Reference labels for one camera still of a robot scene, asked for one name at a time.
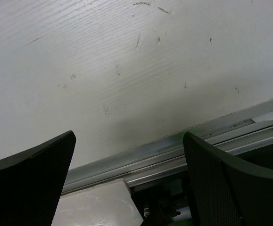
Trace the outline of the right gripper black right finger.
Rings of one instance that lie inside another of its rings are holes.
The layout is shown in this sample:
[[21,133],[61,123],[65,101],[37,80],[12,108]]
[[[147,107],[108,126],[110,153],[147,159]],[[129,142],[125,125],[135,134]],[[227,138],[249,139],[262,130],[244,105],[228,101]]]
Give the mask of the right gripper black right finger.
[[190,132],[184,134],[183,147],[201,226],[273,226],[273,169]]

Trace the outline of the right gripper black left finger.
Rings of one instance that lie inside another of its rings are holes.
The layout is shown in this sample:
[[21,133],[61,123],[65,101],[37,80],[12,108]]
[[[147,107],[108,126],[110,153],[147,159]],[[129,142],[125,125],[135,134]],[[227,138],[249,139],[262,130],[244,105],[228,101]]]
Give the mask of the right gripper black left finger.
[[73,157],[65,132],[0,160],[0,226],[50,226]]

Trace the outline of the aluminium table frame rail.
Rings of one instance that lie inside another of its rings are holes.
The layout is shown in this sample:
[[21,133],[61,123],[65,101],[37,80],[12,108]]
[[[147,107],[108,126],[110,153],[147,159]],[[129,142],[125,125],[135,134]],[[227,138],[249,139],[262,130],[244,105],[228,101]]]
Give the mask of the aluminium table frame rail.
[[[190,129],[215,147],[238,155],[273,144],[273,98]],[[186,170],[183,133],[80,166],[68,172],[63,194],[118,178],[137,186]]]

